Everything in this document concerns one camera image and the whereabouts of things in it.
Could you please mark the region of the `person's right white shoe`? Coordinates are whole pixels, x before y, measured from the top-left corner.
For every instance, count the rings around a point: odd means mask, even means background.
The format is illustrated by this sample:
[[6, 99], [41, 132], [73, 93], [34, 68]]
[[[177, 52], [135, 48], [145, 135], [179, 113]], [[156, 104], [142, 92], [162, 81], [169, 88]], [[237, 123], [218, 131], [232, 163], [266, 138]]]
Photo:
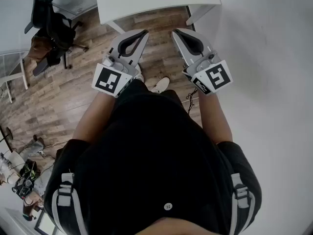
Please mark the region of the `person's right white shoe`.
[[170, 83], [170, 79], [168, 77], [164, 77], [160, 79], [157, 84], [151, 89], [151, 92], [160, 94], [168, 88]]

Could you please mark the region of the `person's black shirt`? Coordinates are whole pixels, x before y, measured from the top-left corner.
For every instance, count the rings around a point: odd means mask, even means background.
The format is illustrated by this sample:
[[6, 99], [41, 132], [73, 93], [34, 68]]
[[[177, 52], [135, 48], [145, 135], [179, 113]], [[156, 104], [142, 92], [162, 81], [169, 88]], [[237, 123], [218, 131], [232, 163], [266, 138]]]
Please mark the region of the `person's black shirt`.
[[[70, 140], [61, 151], [45, 190], [50, 218], [64, 173], [73, 174], [88, 235], [134, 235], [162, 217], [229, 235], [233, 202], [237, 235], [262, 202], [237, 144], [214, 143], [179, 103], [138, 80], [119, 97], [94, 144]], [[173, 208], [166, 211], [166, 203]]]

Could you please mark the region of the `white side table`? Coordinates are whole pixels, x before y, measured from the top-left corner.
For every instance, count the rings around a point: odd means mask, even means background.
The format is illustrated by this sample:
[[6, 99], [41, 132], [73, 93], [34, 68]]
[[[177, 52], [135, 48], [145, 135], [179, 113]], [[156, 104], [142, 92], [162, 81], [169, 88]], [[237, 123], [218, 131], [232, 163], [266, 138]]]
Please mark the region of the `white side table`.
[[0, 101], [6, 94], [11, 103], [14, 101], [9, 86], [9, 82], [12, 80], [22, 78], [25, 89], [28, 89], [29, 83], [24, 68], [24, 59], [27, 54], [27, 50], [0, 54]]

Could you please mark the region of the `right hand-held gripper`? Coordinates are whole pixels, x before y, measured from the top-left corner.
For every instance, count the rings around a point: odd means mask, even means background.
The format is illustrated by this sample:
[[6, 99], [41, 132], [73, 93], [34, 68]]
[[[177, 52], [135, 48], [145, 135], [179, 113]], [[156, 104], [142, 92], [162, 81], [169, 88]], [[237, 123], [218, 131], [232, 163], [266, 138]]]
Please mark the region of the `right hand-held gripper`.
[[[212, 51], [210, 42], [198, 32], [186, 28], [172, 31], [174, 44], [186, 64], [183, 74], [204, 95], [218, 92], [233, 82], [225, 60]], [[195, 55], [204, 55], [194, 62]]]

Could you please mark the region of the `white table leg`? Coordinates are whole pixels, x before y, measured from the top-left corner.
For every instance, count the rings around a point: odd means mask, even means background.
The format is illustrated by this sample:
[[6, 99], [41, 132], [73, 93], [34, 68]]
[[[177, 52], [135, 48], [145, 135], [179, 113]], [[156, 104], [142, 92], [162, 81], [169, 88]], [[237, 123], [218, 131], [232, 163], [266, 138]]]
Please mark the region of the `white table leg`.
[[119, 32], [120, 34], [124, 34], [125, 30], [122, 29], [117, 23], [115, 23], [114, 21], [109, 21], [107, 22], [107, 25], [109, 25], [110, 27], [112, 27], [114, 30], [116, 30], [117, 32]]
[[186, 21], [186, 25], [192, 25], [202, 16], [204, 16], [208, 11], [210, 11], [215, 5], [201, 5]]

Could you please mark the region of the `person's chest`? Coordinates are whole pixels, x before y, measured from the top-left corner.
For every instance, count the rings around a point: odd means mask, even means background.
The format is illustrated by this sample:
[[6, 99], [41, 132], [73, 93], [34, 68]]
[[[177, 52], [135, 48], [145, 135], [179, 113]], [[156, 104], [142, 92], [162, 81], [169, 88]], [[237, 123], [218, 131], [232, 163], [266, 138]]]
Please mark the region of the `person's chest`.
[[178, 218], [164, 217], [135, 235], [220, 235]]

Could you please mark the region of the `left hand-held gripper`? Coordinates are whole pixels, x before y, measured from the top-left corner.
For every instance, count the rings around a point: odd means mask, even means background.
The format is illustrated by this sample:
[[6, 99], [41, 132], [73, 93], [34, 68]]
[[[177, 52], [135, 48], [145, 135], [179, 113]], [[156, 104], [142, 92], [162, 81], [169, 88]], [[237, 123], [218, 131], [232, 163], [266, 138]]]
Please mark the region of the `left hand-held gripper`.
[[[149, 32], [135, 29], [114, 38], [109, 53], [128, 57], [128, 63], [106, 55], [101, 64], [97, 64], [92, 88], [113, 97], [119, 97], [130, 83], [139, 75], [139, 59], [147, 44]], [[127, 47], [133, 47], [126, 53]]]

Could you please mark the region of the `black standing fan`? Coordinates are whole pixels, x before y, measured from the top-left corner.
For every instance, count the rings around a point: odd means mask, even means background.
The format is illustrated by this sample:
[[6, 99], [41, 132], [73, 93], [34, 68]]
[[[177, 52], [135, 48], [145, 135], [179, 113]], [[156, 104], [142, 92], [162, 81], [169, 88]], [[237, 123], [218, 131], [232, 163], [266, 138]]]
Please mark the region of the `black standing fan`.
[[0, 139], [0, 143], [2, 141], [8, 141], [8, 140], [12, 140], [13, 139], [12, 132], [11, 132], [11, 130], [8, 127], [6, 127], [5, 131], [3, 131], [3, 129], [0, 127], [0, 133], [1, 133], [1, 136], [2, 136], [2, 138]]

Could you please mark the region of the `person's right forearm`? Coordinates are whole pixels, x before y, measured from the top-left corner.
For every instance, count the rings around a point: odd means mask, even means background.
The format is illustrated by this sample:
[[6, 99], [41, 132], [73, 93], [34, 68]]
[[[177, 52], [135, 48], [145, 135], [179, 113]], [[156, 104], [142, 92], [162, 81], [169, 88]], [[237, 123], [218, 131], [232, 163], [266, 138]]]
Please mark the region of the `person's right forearm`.
[[233, 141], [233, 136], [216, 94], [199, 93], [199, 108], [204, 132], [214, 143]]

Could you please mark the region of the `person's left forearm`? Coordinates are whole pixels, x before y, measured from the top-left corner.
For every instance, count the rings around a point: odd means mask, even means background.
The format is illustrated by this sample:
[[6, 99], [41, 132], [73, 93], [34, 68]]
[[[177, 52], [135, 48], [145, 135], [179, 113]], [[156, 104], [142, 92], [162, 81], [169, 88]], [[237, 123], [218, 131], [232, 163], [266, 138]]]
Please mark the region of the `person's left forearm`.
[[106, 126], [116, 98], [99, 92], [83, 114], [73, 133], [73, 139], [94, 142]]

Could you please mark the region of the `black office chair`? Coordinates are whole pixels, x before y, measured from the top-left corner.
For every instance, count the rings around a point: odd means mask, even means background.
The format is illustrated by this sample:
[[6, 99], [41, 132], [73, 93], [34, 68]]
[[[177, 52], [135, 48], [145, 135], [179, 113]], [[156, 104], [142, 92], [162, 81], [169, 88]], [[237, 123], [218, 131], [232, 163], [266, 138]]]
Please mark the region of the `black office chair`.
[[37, 28], [37, 33], [31, 39], [28, 57], [37, 64], [33, 75], [38, 76], [49, 67], [63, 62], [64, 69], [71, 69], [67, 65], [66, 53], [76, 47], [87, 51], [89, 48], [74, 43], [76, 28], [82, 27], [81, 21], [72, 25], [72, 20], [53, 9], [53, 0], [33, 0], [30, 23], [24, 33]]

